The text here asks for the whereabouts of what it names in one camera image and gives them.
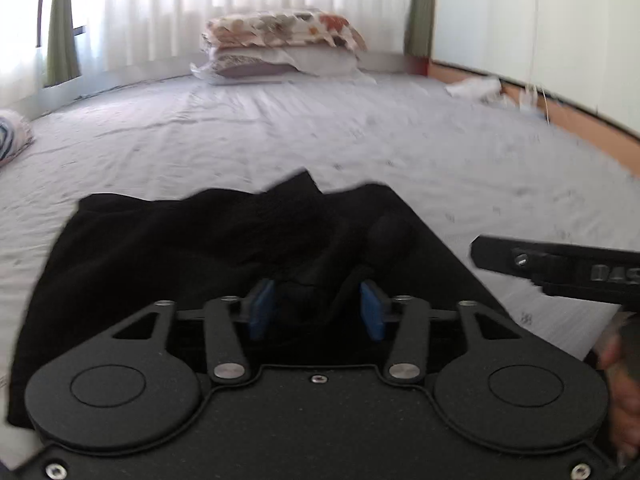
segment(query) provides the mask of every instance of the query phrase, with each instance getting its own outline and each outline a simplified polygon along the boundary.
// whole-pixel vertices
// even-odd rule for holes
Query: orange wooden trim
[[[478,74],[431,62],[429,76],[450,84],[464,81],[469,77],[478,76]],[[518,102],[521,90],[519,86],[503,82],[502,90]],[[549,120],[553,124],[590,142],[596,148],[615,158],[635,176],[640,176],[640,139],[635,139],[615,126],[590,116],[571,105],[547,99],[546,106],[548,107]],[[538,107],[541,110],[546,110],[542,97],[538,99]]]

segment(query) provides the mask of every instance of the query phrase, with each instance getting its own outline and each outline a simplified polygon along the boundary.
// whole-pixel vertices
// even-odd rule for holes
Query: white bed sheet
[[[255,191],[308,168],[323,190],[389,184],[468,264],[479,234],[640,250],[639,182],[608,156],[517,111],[455,100],[434,80],[376,80],[220,88],[189,76],[35,121],[36,143],[0,171],[0,376],[51,244],[92,192]],[[477,274],[517,322],[580,358],[615,312]],[[0,428],[10,465],[34,446],[31,433]]]

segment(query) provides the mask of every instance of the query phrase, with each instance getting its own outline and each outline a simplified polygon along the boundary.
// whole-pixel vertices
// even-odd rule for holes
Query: floral blanket
[[[224,16],[207,22],[203,38],[209,48],[326,43],[349,50],[367,49],[362,36],[346,18],[318,10]]]

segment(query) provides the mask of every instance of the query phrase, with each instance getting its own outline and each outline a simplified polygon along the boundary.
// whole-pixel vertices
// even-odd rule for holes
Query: wrinkled bed sheet
[[[94,192],[254,191],[308,168],[323,190],[389,184],[468,264],[479,234],[640,250],[640,184],[614,160],[539,119],[455,100],[434,80],[375,79],[215,88],[189,76],[35,121],[36,143],[0,171],[0,376],[56,234]],[[476,272],[517,322],[579,358],[616,310]],[[34,446],[30,432],[0,430],[10,465]]]

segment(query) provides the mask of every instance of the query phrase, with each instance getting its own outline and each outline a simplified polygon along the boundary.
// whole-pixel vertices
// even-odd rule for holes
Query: folded black garment
[[[350,364],[366,332],[358,285],[434,308],[498,301],[389,187],[323,194],[307,172],[258,194],[209,189],[147,202],[82,199],[52,248],[15,349],[7,419],[30,428],[26,384],[41,366],[157,300],[200,308],[276,281],[277,311],[262,362]]]

